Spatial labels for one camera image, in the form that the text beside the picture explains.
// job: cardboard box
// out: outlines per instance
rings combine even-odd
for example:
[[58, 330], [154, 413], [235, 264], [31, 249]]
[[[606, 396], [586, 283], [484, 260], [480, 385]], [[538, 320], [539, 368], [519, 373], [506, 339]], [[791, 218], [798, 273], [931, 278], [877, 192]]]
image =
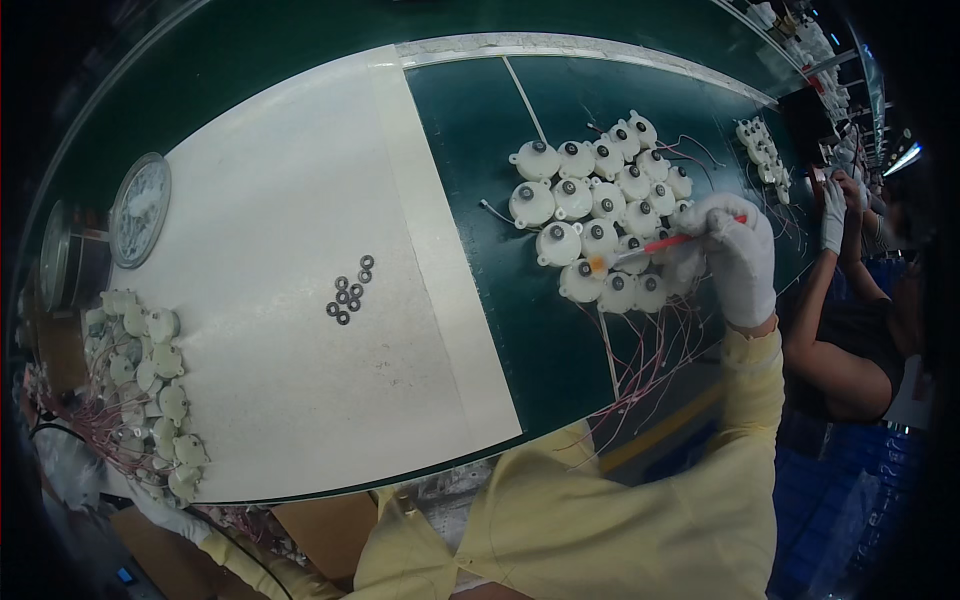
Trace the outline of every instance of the cardboard box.
[[274, 516], [323, 576], [351, 578], [376, 524], [376, 505], [367, 493], [280, 504]]

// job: yellow smock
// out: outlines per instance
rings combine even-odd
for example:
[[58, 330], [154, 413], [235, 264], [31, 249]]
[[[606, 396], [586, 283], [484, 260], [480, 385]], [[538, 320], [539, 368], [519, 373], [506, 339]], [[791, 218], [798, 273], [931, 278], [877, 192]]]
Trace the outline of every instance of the yellow smock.
[[[777, 543], [774, 442], [783, 404], [780, 333], [723, 342], [725, 407], [695, 467], [628, 488], [601, 477], [587, 426], [504, 453], [473, 501], [456, 553], [402, 493], [379, 491], [380, 519], [354, 577], [361, 600], [449, 597], [457, 569], [531, 598], [765, 598]], [[565, 450], [558, 450], [574, 444]], [[294, 598], [344, 594], [296, 563], [253, 552]], [[273, 600], [286, 594], [218, 533], [200, 544]]]

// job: white glove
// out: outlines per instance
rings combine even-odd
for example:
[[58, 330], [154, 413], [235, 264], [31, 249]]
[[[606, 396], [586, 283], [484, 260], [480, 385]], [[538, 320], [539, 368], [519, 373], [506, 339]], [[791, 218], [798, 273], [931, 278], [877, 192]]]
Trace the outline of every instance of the white glove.
[[824, 182], [824, 219], [820, 225], [820, 249], [832, 250], [840, 255], [843, 242], [843, 219], [847, 214], [847, 203], [843, 199], [840, 184], [832, 179]]
[[837, 146], [833, 149], [833, 155], [836, 156], [840, 162], [853, 162], [853, 150], [849, 148]]
[[[745, 225], [733, 219], [741, 215], [747, 217]], [[697, 243], [707, 254], [727, 321], [756, 327], [770, 318], [777, 305], [774, 232], [753, 203], [729, 192], [712, 194], [677, 216], [674, 228], [704, 236]], [[679, 271], [685, 269], [685, 264], [678, 266]]]
[[154, 525], [180, 534], [198, 546], [201, 541], [209, 537], [210, 526], [200, 519], [154, 499], [149, 492], [132, 479], [127, 480], [127, 485], [130, 488], [130, 500], [140, 510], [140, 513]]

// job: small brush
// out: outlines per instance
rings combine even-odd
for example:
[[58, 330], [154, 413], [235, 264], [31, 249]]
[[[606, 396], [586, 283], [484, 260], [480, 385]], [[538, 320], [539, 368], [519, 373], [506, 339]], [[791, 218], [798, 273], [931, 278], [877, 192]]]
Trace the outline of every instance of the small brush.
[[[747, 223], [746, 215], [740, 215], [739, 217], [733, 217], [737, 223]], [[678, 235], [671, 235], [668, 238], [657, 240], [656, 242], [650, 242], [645, 246], [640, 248], [635, 248], [633, 250], [627, 250], [626, 252], [610, 252], [608, 254], [597, 254], [596, 256], [591, 256], [587, 259], [587, 262], [590, 265], [590, 269], [594, 273], [601, 273], [603, 271], [608, 271], [609, 269], [615, 269], [616, 267], [622, 265], [625, 262], [630, 261], [633, 258], [637, 258], [642, 254], [652, 254], [658, 250], [663, 250], [670, 246], [676, 246], [677, 244], [682, 244], [683, 242], [689, 242], [693, 239], [692, 235], [687, 235], [686, 233], [680, 233]]]

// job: yellow sleeve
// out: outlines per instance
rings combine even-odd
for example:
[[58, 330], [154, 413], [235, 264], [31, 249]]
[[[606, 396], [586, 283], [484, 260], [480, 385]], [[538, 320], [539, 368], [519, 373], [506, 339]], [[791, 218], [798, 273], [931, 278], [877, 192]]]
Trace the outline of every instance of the yellow sleeve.
[[780, 330], [747, 339], [727, 329], [722, 352], [724, 409], [711, 449], [754, 436], [773, 446], [783, 409]]
[[[294, 600], [305, 598], [332, 600], [344, 596], [343, 592], [336, 589], [321, 575], [311, 573], [291, 560], [264, 550], [239, 534], [234, 539], [274, 573]], [[200, 549], [209, 554], [217, 564], [225, 566], [251, 588], [271, 600], [287, 600], [287, 594], [276, 584], [270, 573], [267, 573], [262, 566], [244, 554], [221, 533], [213, 531], [206, 540], [201, 542]]]
[[[728, 330], [722, 352], [726, 389], [719, 431], [709, 455], [670, 484], [698, 532], [697, 547], [689, 551], [711, 548], [719, 559], [717, 573], [729, 573], [742, 586], [741, 597], [763, 598], [777, 549], [773, 489], [783, 407], [780, 332], [748, 340]], [[718, 575], [704, 581], [723, 580]]]

